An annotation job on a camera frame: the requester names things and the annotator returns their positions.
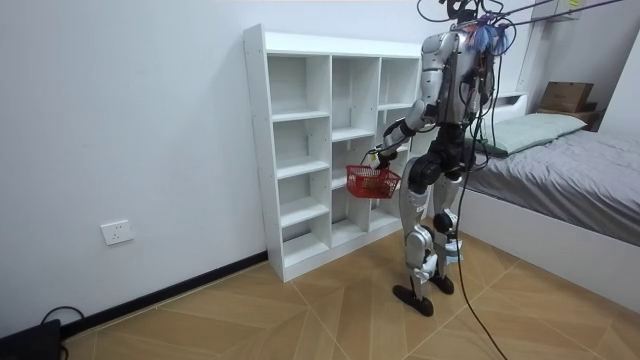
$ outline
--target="wooden floor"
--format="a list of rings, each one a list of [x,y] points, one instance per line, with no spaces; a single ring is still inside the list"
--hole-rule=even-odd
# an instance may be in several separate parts
[[[640,315],[465,240],[467,293],[509,359],[640,359]],[[66,345],[72,360],[500,358],[459,285],[431,287],[425,318],[391,294],[407,282],[395,233],[286,284],[259,265]]]

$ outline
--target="humanoid robot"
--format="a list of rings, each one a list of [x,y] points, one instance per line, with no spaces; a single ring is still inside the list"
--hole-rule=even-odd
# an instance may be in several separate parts
[[[465,151],[464,134],[493,91],[493,56],[468,46],[470,33],[458,19],[459,25],[450,31],[424,40],[421,97],[406,118],[386,129],[383,144],[374,149],[378,160],[373,166],[386,168],[409,138],[425,127],[439,127],[428,152],[407,163],[399,190],[411,289],[397,285],[393,293],[424,316],[433,314],[427,281],[446,294],[454,292],[447,267],[457,262],[461,241],[456,239],[458,217],[451,206],[463,174],[475,162]],[[430,185],[434,185],[435,231],[421,224]]]

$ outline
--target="baseboard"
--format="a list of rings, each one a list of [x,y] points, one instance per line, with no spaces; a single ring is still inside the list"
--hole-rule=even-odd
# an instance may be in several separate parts
[[[225,276],[229,276],[233,273],[236,273],[238,271],[244,270],[251,266],[257,265],[264,261],[267,261],[266,251],[249,256],[247,258],[236,261],[229,265],[225,265],[221,268],[209,271],[202,275],[198,275],[196,277],[185,280],[178,284],[171,285],[164,289],[155,291],[151,294],[141,296],[131,301],[127,301],[126,303],[114,306],[107,310],[103,310],[93,315],[89,315],[82,320],[76,320],[74,322],[68,323],[66,325],[63,325],[60,328],[61,339],[62,340],[68,339],[83,331],[86,331],[96,326],[99,326],[101,324],[105,324],[110,321],[116,320],[120,317],[126,316],[136,311],[140,311],[144,308],[152,306],[153,304],[157,304],[159,302],[163,302],[165,300],[171,299],[187,291],[196,289],[210,282],[219,280]]]

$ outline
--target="red basket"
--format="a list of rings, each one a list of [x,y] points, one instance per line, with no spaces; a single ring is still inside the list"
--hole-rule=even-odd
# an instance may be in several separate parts
[[[400,176],[389,169],[374,170],[366,165],[347,166],[347,189],[365,199],[390,199]]]

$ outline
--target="electrical outlet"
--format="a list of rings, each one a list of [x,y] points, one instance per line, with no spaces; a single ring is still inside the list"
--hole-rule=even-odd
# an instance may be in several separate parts
[[[131,231],[131,225],[129,225],[128,220],[102,225],[100,228],[102,229],[102,235],[107,245],[133,240],[133,232]]]

